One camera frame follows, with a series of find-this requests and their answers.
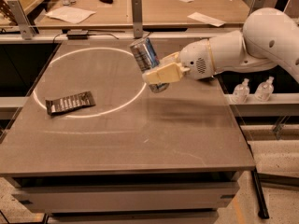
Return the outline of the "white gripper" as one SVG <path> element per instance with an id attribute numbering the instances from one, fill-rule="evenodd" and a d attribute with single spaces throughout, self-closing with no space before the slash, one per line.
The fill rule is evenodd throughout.
<path id="1" fill-rule="evenodd" d="M 183 48 L 180 53 L 174 52 L 163 57 L 160 60 L 160 66 L 146 71 L 142 77 L 147 84 L 152 85 L 178 82 L 187 73 L 197 76 L 214 75 L 215 68 L 211 60 L 208 39 L 193 42 Z"/>

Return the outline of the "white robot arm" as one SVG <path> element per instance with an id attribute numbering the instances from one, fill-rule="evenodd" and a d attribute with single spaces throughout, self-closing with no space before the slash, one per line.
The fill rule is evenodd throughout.
<path id="1" fill-rule="evenodd" d="M 277 65 L 299 82 L 299 27 L 285 13 L 267 7 L 251 13 L 240 31 L 193 42 L 162 58 L 143 78 L 149 84 L 173 83 L 183 77 L 197 80 Z"/>

